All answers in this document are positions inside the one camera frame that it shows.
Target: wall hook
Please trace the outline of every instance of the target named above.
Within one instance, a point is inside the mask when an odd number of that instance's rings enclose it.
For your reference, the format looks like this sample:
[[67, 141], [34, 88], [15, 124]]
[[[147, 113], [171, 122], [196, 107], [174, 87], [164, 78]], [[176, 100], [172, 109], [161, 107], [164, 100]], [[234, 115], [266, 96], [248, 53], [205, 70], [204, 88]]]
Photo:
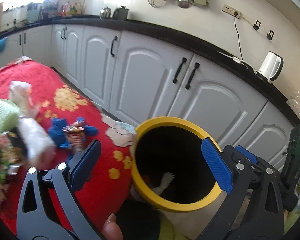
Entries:
[[257, 31], [257, 30], [259, 30], [260, 25], [261, 25], [261, 22], [259, 22], [259, 21], [257, 20], [256, 23], [254, 24], [253, 28]]
[[268, 40], [272, 40], [272, 38], [273, 38], [273, 35], [274, 35], [274, 32], [272, 31], [272, 30], [270, 30], [270, 32], [267, 34], [267, 38], [268, 38]]

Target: yellow ring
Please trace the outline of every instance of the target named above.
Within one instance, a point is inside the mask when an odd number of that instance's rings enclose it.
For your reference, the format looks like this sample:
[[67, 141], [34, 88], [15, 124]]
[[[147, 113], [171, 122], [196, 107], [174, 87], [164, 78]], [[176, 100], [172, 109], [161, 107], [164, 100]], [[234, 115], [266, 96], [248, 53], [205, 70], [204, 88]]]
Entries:
[[[176, 126], [180, 127], [183, 129], [186, 129], [202, 140], [204, 138], [210, 137], [213, 143], [218, 147], [218, 149], [221, 151], [219, 148], [218, 144], [215, 142], [215, 140], [202, 128], [199, 126], [195, 125], [194, 123], [191, 123], [187, 120], [183, 120], [177, 117], [155, 117], [152, 119], [149, 119], [142, 124], [140, 124], [137, 128], [137, 141], [143, 137], [143, 135], [160, 126]], [[136, 164], [136, 158], [133, 158], [133, 163], [132, 163], [132, 179], [133, 179], [133, 184], [136, 188], [136, 190], [141, 194], [141, 196], [148, 201], [150, 204], [154, 205], [157, 208], [170, 211], [170, 212], [189, 212], [193, 210], [197, 210], [200, 208], [203, 208], [207, 205], [209, 205], [211, 202], [213, 202], [221, 193], [221, 189], [219, 188], [219, 185], [217, 182], [213, 186], [212, 190], [209, 192], [207, 196], [205, 196], [202, 200], [199, 200], [195, 203], [190, 203], [190, 204], [179, 204], [179, 203], [174, 203], [171, 201], [168, 201], [156, 193], [154, 193], [148, 185], [143, 181], [138, 169], [137, 169], [137, 164]]]

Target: bed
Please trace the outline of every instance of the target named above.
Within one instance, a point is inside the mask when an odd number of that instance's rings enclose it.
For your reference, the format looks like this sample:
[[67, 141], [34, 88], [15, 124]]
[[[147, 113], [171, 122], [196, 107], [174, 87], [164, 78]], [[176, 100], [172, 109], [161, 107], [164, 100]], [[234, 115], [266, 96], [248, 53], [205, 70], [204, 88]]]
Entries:
[[[93, 138], [87, 138], [86, 143], [88, 145], [94, 138], [99, 140], [101, 156], [91, 173], [91, 180], [85, 183], [81, 191], [76, 192], [76, 197], [92, 222], [101, 230], [107, 217], [119, 210], [129, 193], [129, 144], [114, 143], [109, 135], [109, 126], [113, 121], [104, 116], [90, 100], [66, 85], [51, 68], [26, 57], [9, 63], [0, 69], [0, 98], [8, 98], [11, 81], [24, 81], [32, 85], [32, 101], [34, 104], [41, 103], [36, 120], [46, 130], [51, 126], [52, 117], [66, 118], [68, 123], [72, 123], [82, 116], [88, 125], [98, 128], [99, 133]], [[67, 156], [67, 150], [57, 149], [50, 169], [65, 161]], [[18, 200], [26, 172], [23, 167], [19, 169], [10, 185], [7, 200], [0, 206], [0, 217], [14, 234]], [[50, 195], [61, 224], [71, 229], [53, 190]]]

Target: yellow cylindrical container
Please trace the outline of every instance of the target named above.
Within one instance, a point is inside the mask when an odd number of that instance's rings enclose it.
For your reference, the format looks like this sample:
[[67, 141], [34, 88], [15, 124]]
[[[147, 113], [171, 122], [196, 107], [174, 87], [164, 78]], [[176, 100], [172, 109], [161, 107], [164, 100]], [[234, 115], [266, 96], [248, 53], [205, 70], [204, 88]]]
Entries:
[[[202, 128], [176, 117], [156, 117], [140, 124], [136, 131], [132, 178], [146, 201], [166, 211], [189, 212], [219, 196], [221, 189], [203, 158], [201, 142], [210, 137], [218, 145]], [[165, 172], [175, 178], [159, 196], [148, 185], [158, 187]]]

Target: white cabinet door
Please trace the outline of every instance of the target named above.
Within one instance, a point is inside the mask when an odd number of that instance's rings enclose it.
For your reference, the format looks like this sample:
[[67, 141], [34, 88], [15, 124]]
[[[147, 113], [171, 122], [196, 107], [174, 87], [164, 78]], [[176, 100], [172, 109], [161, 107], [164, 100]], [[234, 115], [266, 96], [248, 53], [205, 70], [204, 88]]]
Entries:
[[51, 31], [51, 25], [23, 31], [23, 55], [50, 66]]
[[83, 25], [67, 25], [64, 32], [65, 41], [65, 77], [80, 88], [80, 56]]
[[81, 91], [106, 111], [109, 111], [114, 63], [120, 36], [119, 31], [91, 26], [86, 26], [83, 32]]
[[65, 55], [64, 55], [64, 29], [65, 25], [57, 24], [52, 26], [52, 66], [63, 76], [65, 75]]
[[3, 52], [0, 52], [0, 68], [22, 57], [22, 32], [9, 35], [5, 43]]
[[223, 149], [242, 135], [265, 103], [266, 98], [240, 78], [195, 55], [168, 115], [200, 126]]
[[[110, 113], [137, 126], [167, 115], [192, 53], [147, 36], [122, 32], [114, 68]], [[177, 82], [174, 75], [185, 57]]]
[[267, 102], [252, 125], [234, 143], [263, 158], [277, 169], [282, 168], [293, 125], [270, 102]]

